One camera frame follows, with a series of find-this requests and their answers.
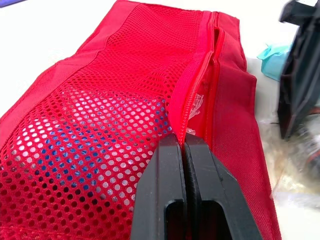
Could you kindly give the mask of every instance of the teal object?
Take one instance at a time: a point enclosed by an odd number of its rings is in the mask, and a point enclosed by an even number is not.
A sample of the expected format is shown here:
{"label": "teal object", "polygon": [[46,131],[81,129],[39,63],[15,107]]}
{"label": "teal object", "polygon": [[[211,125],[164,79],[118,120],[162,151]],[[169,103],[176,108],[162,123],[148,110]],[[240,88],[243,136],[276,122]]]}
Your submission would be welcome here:
{"label": "teal object", "polygon": [[287,61],[291,46],[269,45],[258,59],[262,60],[261,72],[269,78],[280,81],[280,76]]}

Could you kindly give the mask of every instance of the zipper teeth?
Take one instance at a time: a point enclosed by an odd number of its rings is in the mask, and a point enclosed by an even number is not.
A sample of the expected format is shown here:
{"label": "zipper teeth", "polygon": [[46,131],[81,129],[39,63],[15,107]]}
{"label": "zipper teeth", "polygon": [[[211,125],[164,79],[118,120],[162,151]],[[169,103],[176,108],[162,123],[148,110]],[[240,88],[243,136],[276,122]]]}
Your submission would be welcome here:
{"label": "zipper teeth", "polygon": [[[210,59],[211,59],[211,57],[213,55],[212,52],[211,52],[213,50],[213,44],[212,43],[213,43],[213,38],[214,38],[213,21],[214,21],[216,13],[211,13],[210,15],[211,16],[210,16],[210,19],[209,19],[209,22],[208,22],[208,31],[210,33],[209,41],[208,41],[209,56],[208,55],[205,56],[201,68],[203,68],[203,66],[208,65],[208,63],[209,63],[209,61],[210,61]],[[200,72],[200,77],[197,77],[195,79],[194,83],[192,84],[191,91],[188,94],[188,98],[187,98],[186,104],[184,106],[180,132],[178,134],[178,142],[179,142],[180,145],[182,145],[183,142],[184,142],[184,138],[186,136],[186,128],[187,128],[187,124],[188,124],[188,120],[189,120],[190,110],[191,110],[193,101],[195,100],[195,96],[196,96],[196,93],[197,93],[198,88],[200,86],[200,83],[202,81],[203,75],[206,72],[205,71],[206,68],[200,69],[200,70],[202,70],[202,72]]]}
{"label": "zipper teeth", "polygon": [[220,28],[219,29],[219,37],[215,46],[215,52],[213,55],[213,79],[211,83],[211,87],[209,90],[209,96],[208,96],[208,103],[206,108],[206,117],[205,117],[205,132],[204,132],[204,141],[209,145],[210,148],[212,148],[212,130],[213,127],[211,127],[212,124],[212,117],[213,117],[213,110],[214,110],[214,104],[216,102],[216,95],[217,95],[217,87],[218,87],[218,80],[219,80],[219,73],[220,73],[220,63],[218,61],[218,57],[220,55],[220,52],[222,50],[222,45],[224,43],[225,39],[225,32]]}

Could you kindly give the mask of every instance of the red mesh panel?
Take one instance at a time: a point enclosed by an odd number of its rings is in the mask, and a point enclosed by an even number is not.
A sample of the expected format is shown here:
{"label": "red mesh panel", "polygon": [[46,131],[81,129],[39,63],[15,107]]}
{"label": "red mesh panel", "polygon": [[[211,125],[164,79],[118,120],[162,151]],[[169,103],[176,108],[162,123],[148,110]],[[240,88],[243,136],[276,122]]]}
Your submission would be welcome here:
{"label": "red mesh panel", "polygon": [[172,132],[166,106],[201,18],[138,5],[22,119],[0,152],[0,240],[129,239],[137,182]]}

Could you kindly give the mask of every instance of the red bag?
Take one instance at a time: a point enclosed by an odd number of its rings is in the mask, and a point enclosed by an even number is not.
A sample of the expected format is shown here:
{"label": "red bag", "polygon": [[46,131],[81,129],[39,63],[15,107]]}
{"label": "red bag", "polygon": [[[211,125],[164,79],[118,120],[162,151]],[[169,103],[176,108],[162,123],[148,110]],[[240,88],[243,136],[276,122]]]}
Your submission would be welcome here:
{"label": "red bag", "polygon": [[236,177],[264,239],[281,239],[246,68],[236,18],[118,0],[0,120],[0,240],[129,239],[158,140],[182,144],[187,127]]}

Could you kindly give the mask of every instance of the black plastic object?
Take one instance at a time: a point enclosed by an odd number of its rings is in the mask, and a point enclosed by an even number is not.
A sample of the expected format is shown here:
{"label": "black plastic object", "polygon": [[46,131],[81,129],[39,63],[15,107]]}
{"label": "black plastic object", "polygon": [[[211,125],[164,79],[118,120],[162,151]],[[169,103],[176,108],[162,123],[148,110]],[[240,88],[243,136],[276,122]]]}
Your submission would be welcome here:
{"label": "black plastic object", "polygon": [[281,136],[289,139],[309,115],[320,95],[320,5],[295,0],[286,4],[281,22],[299,25],[280,78],[278,119]]}
{"label": "black plastic object", "polygon": [[199,137],[174,135],[137,185],[131,240],[262,240],[237,180]]}

